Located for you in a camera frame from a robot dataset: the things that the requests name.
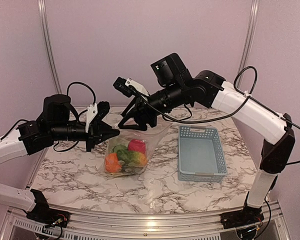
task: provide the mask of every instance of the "white wall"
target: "white wall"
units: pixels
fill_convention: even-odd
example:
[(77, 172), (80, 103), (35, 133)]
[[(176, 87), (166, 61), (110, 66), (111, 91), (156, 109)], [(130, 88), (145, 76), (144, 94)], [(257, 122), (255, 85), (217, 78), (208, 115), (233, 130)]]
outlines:
[[(0, 136), (18, 119), (36, 119), (54, 91), (37, 1), (0, 0)], [(25, 188), (37, 159), (0, 165), (0, 183)], [(0, 205), (0, 229), (6, 212)]]
[[(258, 69), (253, 96), (281, 113), (289, 113), (300, 125), (300, 0), (262, 0), (256, 33), (248, 61)], [(253, 79), (247, 74), (241, 89)], [(256, 163), (263, 139), (248, 127), (237, 124)], [(300, 131), (294, 128), (296, 144), (290, 161), (300, 160)], [(300, 164), (287, 166), (272, 192), (278, 199), (292, 240), (300, 240)]]
[[(176, 52), (191, 74), (212, 70), (229, 80), (244, 48), (250, 0), (47, 0), (51, 44), (63, 91), (83, 81), (97, 99), (125, 106), (118, 76), (160, 89), (150, 64)], [(74, 105), (92, 101), (74, 86)]]

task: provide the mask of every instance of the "plastic bag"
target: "plastic bag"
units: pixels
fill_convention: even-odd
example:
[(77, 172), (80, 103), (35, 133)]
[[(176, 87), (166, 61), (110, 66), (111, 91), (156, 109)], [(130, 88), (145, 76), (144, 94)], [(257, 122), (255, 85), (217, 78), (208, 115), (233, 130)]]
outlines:
[(114, 177), (140, 174), (170, 126), (170, 122), (158, 118), (157, 126), (147, 131), (120, 130), (119, 136), (108, 141), (104, 171)]

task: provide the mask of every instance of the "bag of vegetables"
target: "bag of vegetables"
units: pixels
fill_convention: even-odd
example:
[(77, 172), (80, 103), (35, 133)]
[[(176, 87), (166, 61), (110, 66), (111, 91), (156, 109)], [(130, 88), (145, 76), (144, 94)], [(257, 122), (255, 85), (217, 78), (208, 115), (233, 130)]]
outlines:
[(170, 122), (158, 118), (157, 126), (147, 131), (120, 130), (119, 136), (108, 141), (105, 172), (114, 177), (141, 173), (170, 126)]

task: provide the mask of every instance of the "blue basket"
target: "blue basket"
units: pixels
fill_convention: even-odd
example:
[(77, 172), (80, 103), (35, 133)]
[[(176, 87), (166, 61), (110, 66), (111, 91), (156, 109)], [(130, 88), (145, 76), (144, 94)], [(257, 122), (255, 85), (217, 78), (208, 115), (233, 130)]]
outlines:
[(178, 170), (181, 181), (222, 181), (228, 170), (215, 127), (179, 126)]

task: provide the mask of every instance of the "marble tabletop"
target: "marble tabletop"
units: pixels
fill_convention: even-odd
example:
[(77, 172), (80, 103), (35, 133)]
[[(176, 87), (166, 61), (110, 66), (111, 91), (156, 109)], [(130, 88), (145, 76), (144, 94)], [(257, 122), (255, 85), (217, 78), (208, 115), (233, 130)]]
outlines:
[[(114, 126), (122, 110), (111, 108), (104, 121)], [(213, 109), (191, 110), (194, 120), (222, 115)], [(187, 114), (184, 108), (172, 111), (177, 118)], [(108, 176), (104, 172), (107, 142), (92, 152), (85, 152), (85, 143), (81, 142), (68, 152), (50, 148), (32, 188), (41, 190), (49, 204), (91, 211), (176, 214), (243, 206), (256, 167), (238, 129), (231, 118), (199, 125), (218, 129), (228, 170), (220, 183), (178, 180), (178, 124), (174, 123), (141, 174)], [(72, 144), (61, 143), (58, 147)]]

